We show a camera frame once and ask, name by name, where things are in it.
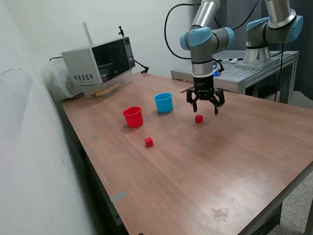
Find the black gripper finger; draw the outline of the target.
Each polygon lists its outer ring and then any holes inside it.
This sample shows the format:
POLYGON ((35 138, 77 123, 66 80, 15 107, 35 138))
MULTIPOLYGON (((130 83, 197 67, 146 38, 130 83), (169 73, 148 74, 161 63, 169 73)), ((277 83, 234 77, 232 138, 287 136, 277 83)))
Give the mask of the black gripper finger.
POLYGON ((186 101, 187 103, 190 103, 192 105, 193 112, 196 113, 198 110, 197 107, 197 101, 199 99, 198 91, 194 87, 191 87, 188 88, 186 92, 187 92, 186 101))
POLYGON ((225 103, 224 90, 216 89, 214 91, 214 95, 212 99, 213 99, 213 105, 214 105, 214 112, 215 112, 215 115, 217 115, 219 113, 219 109, 225 103))

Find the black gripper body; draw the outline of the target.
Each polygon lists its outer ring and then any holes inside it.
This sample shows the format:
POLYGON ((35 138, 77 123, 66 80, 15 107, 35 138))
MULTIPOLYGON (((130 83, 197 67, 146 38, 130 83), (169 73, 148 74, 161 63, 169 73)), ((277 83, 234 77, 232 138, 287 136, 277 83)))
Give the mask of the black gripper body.
POLYGON ((200 100, 211 100, 215 94, 213 75, 206 77, 195 77, 194 81, 194 93, 200 100))

